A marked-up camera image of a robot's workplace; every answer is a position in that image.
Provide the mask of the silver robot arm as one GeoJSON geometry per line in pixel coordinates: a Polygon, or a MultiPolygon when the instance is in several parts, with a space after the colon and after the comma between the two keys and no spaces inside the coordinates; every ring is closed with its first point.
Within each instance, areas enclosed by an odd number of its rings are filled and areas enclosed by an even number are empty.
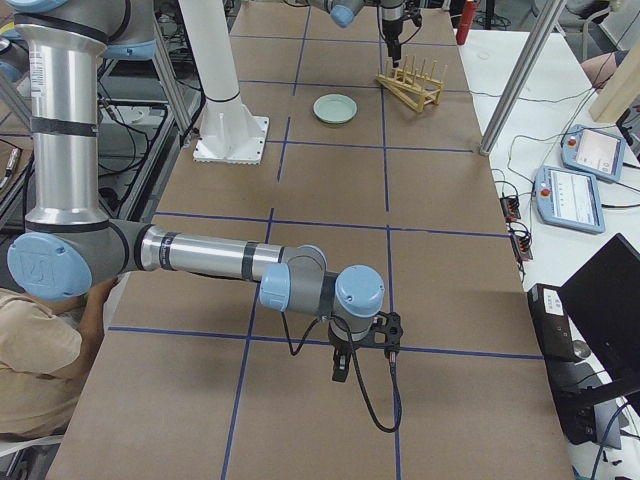
{"type": "Polygon", "coordinates": [[[154,56],[151,2],[15,1],[12,9],[29,48],[36,175],[34,208],[7,254],[22,288],[59,301],[125,272],[156,269],[255,282],[264,306],[328,323],[336,381],[358,370],[360,347],[395,359],[402,330],[382,309],[376,270],[356,265],[334,273],[310,245],[167,232],[100,208],[97,63],[154,56]]]}
{"type": "Polygon", "coordinates": [[[377,25],[387,48],[387,56],[392,61],[393,67],[399,65],[402,58],[400,35],[404,22],[408,19],[406,1],[321,0],[306,1],[306,4],[327,13],[341,28],[351,25],[365,6],[375,7],[376,13],[380,15],[377,25]]]}

